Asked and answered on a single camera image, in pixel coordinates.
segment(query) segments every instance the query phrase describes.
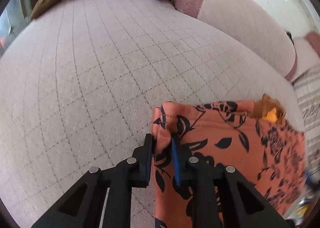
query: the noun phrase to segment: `triangular cutout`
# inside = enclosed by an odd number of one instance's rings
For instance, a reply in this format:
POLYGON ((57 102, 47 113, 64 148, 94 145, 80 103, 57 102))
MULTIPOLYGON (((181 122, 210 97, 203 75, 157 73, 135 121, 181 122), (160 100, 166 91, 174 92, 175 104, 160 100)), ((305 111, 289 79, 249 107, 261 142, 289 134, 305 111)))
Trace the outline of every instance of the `triangular cutout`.
POLYGON ((264 206, 242 183, 237 182, 237 187, 244 205, 244 209, 248 215, 252 215, 264 209, 264 206))
POLYGON ((78 214, 87 187, 88 185, 86 183, 82 183, 80 187, 60 207, 59 211, 70 216, 76 216, 78 214))

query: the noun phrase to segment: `metal rivet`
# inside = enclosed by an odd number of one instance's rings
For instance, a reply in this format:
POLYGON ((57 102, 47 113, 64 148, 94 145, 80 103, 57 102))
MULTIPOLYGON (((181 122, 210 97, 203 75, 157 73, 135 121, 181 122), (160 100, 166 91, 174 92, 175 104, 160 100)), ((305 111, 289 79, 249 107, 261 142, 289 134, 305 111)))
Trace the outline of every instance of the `metal rivet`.
POLYGON ((226 171, 229 173, 234 173, 236 171, 236 168, 234 166, 227 166, 226 171))
POLYGON ((199 160, 198 160, 198 158, 197 157, 190 157, 189 158, 189 162, 190 163, 197 163, 199 160))
POLYGON ((96 167, 96 166, 93 166, 93 167, 90 167, 90 168, 89 168, 89 172, 90 172, 91 174, 98 172, 98 170, 99 170, 99 168, 96 167))
POLYGON ((127 159, 127 163, 128 164, 134 164, 134 163, 136 163, 137 162, 137 159, 136 158, 129 158, 129 159, 127 159))

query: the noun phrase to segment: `blue object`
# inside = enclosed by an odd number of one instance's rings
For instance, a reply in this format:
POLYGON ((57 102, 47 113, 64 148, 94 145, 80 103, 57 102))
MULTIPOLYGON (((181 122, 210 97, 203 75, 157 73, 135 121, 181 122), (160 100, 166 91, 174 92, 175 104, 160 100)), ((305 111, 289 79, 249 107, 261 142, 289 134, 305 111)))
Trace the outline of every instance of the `blue object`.
POLYGON ((171 137, 171 155, 172 155, 175 180, 176 180, 177 185, 180 186, 180 184, 181 184, 180 165, 179 165, 179 159, 178 159, 178 154, 177 154, 176 141, 174 140, 173 137, 171 137))

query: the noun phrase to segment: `striped rug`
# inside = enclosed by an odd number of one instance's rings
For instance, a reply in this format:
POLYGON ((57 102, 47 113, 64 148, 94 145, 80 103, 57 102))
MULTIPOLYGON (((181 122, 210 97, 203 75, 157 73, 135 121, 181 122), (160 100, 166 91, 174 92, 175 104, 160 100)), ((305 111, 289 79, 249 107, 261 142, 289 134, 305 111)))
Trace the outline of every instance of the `striped rug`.
POLYGON ((312 180, 320 180, 320 66, 311 68, 295 81, 295 89, 300 106, 307 141, 306 157, 312 180))

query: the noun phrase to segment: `folded orange garment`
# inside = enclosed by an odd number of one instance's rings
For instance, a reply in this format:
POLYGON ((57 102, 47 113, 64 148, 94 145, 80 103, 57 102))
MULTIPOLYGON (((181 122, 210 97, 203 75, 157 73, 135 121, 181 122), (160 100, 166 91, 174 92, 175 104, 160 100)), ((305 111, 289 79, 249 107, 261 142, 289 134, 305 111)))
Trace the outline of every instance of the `folded orange garment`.
POLYGON ((272 124, 253 118, 253 110, 254 101, 196 107, 164 102, 154 109, 156 223, 192 227, 192 190, 176 185, 167 156, 171 133, 178 133, 180 143, 188 144, 193 155, 208 164, 234 166, 281 215, 299 197, 304 184, 303 133, 284 119, 272 124))

